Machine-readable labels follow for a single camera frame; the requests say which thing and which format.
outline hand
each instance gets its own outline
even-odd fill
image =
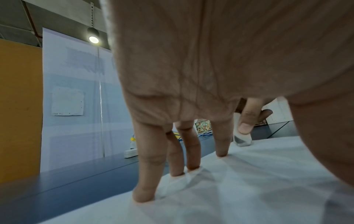
[[[241,97],[285,96],[313,155],[354,185],[353,4],[101,0],[139,150],[134,200],[153,199],[167,156],[181,173],[173,122],[192,139],[191,122],[210,120],[226,156]]]
[[[235,111],[241,114],[238,124],[239,132],[241,134],[249,134],[257,123],[269,117],[273,111],[269,109],[262,110],[262,107],[273,100],[274,99],[241,98]]]

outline ceiling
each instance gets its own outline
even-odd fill
[[[100,32],[100,45],[109,49],[99,0],[25,1],[39,35],[42,35],[43,28],[47,28],[84,41],[88,41],[92,1],[95,6],[94,27]],[[41,46],[42,40],[34,35],[21,0],[0,0],[0,39]]]

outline white wall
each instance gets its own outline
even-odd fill
[[[63,34],[43,30],[43,129],[41,172],[129,149],[133,134],[112,53]],[[103,141],[99,79],[102,89]],[[82,116],[52,116],[54,87],[84,93]]]
[[[271,109],[273,114],[266,120],[268,124],[276,124],[294,120],[289,108],[288,101],[284,97],[278,97],[269,104],[265,105],[263,109]]]

